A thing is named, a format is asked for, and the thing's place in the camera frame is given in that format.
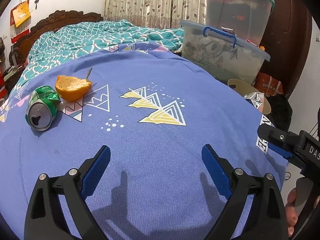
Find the carved wooden headboard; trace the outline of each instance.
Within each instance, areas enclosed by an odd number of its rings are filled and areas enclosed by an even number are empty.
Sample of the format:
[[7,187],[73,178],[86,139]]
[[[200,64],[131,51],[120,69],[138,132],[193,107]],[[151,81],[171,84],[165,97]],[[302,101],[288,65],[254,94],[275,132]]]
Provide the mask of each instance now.
[[[83,12],[77,11],[55,11],[50,14],[49,17],[41,20],[33,26],[28,35],[21,37],[15,44],[13,44],[13,53],[17,64],[23,64],[26,61],[32,45],[41,36],[41,34],[48,31],[56,32],[60,28],[70,24],[78,24],[80,22],[100,22],[102,20],[103,17],[101,17],[101,14],[94,12],[83,14]],[[11,65],[14,65],[12,60],[12,51],[9,54],[9,61]]]

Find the plastic storage bin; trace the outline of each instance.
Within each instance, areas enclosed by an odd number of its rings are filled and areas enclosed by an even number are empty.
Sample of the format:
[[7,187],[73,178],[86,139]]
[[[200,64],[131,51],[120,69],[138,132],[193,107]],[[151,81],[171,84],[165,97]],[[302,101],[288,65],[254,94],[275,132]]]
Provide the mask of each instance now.
[[182,57],[202,67],[223,83],[240,79],[252,84],[270,55],[234,35],[199,23],[181,20]]
[[260,45],[274,0],[207,0],[208,26],[233,29],[243,40]]

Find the leaf-patterned curtain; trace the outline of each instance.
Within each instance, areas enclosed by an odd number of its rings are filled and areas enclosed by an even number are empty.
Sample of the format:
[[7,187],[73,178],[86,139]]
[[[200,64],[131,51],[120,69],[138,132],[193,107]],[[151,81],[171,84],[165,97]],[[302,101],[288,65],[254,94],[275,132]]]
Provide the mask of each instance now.
[[171,27],[171,10],[172,0],[105,0],[104,18],[164,29]]
[[205,24],[207,0],[173,0],[171,28],[179,28],[180,20]]

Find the soda can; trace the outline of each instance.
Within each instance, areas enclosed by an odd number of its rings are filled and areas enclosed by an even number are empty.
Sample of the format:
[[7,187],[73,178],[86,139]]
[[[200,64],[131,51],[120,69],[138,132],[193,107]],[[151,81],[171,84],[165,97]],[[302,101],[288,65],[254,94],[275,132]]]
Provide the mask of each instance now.
[[52,87],[38,87],[30,95],[25,115],[27,123],[37,131],[47,130],[56,118],[60,102]]

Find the teal blanket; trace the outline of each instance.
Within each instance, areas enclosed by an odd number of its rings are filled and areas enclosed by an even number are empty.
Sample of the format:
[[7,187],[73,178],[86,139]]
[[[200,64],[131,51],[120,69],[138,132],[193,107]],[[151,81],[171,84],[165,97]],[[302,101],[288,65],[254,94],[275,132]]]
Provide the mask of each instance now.
[[29,64],[11,93],[28,80],[72,59],[112,45],[138,41],[155,41],[167,49],[177,50],[183,42],[183,28],[159,30],[120,20],[82,22],[65,26],[55,33],[44,33],[33,44]]

